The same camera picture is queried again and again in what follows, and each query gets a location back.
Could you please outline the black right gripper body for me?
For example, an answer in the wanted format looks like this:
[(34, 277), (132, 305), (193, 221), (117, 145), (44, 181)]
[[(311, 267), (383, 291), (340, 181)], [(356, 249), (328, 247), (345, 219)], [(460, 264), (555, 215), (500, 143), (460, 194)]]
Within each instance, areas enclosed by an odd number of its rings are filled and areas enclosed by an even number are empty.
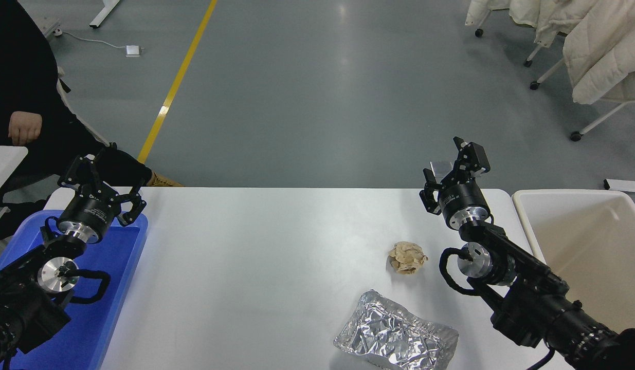
[(439, 192), (438, 202), (448, 227), (460, 227), (470, 221), (485, 221), (491, 217), (491, 209), (475, 182), (443, 189)]

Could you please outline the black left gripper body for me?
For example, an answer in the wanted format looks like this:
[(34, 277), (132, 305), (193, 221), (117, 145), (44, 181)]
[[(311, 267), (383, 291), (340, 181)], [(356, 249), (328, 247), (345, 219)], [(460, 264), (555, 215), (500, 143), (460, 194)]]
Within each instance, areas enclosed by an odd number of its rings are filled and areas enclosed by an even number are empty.
[(95, 193), (78, 192), (57, 219), (57, 229), (66, 235), (80, 226), (89, 228), (94, 235), (104, 235), (116, 215), (120, 213), (117, 203), (119, 193), (103, 189)]

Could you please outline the blue-badge person's left hand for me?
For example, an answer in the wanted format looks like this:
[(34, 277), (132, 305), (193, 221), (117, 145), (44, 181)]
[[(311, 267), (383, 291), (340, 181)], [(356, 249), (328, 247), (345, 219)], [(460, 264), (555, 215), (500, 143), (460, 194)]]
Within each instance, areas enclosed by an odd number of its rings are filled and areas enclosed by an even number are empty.
[(29, 112), (13, 112), (9, 120), (8, 136), (12, 145), (26, 146), (36, 141), (42, 130), (42, 115)]

